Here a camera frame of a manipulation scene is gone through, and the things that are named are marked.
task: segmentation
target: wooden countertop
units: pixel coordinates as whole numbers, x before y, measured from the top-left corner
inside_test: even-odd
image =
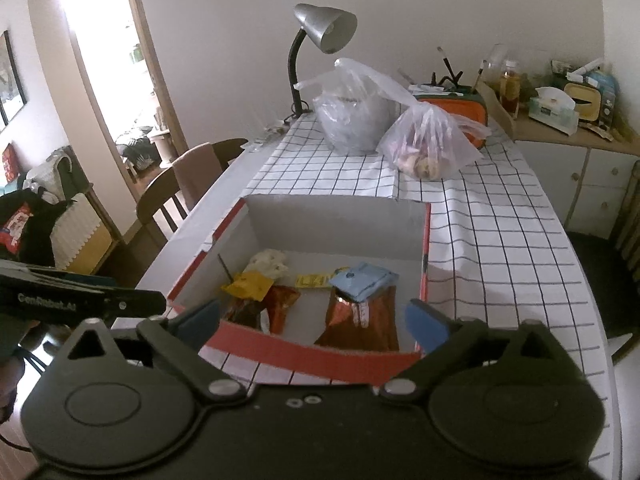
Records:
[[[546,124],[539,123],[527,116],[526,110],[520,114],[514,122],[513,140],[533,140],[535,142],[554,142],[556,144],[566,144],[568,146],[581,146],[584,148],[594,148],[596,150],[606,150],[608,152],[627,153],[629,155],[640,156],[640,138],[633,142],[612,140],[609,142],[597,134],[578,128],[578,131],[568,136],[555,130]]]

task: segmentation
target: glass bottle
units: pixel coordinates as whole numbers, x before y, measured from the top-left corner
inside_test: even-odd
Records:
[[[500,78],[500,104],[513,119],[518,118],[520,108],[520,73],[518,62],[506,60]]]

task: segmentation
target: cardboard tray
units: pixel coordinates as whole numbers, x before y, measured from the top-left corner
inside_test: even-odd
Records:
[[[282,336],[222,321],[208,346],[286,370],[347,382],[382,384],[420,358],[405,328],[404,306],[427,297],[429,204],[367,196],[252,194],[240,199],[206,240],[168,295],[181,311],[212,298],[228,304],[220,287],[257,252],[287,254],[297,274],[333,272],[362,261],[400,275],[396,327],[400,352],[354,352],[315,346],[324,332],[330,290],[300,289]]]

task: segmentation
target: yellow snack packet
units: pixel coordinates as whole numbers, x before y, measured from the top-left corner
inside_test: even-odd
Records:
[[[330,288],[329,280],[338,272],[348,269],[349,267],[341,267],[330,274],[299,274],[296,277],[296,288]]]
[[[262,301],[274,281],[263,276],[257,270],[248,270],[238,274],[231,285],[222,287],[227,294],[241,300]]]

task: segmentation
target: silver lamp shade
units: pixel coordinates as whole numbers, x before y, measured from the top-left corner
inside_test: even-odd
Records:
[[[325,54],[343,49],[358,27],[355,14],[332,7],[297,4],[294,14],[311,41]]]

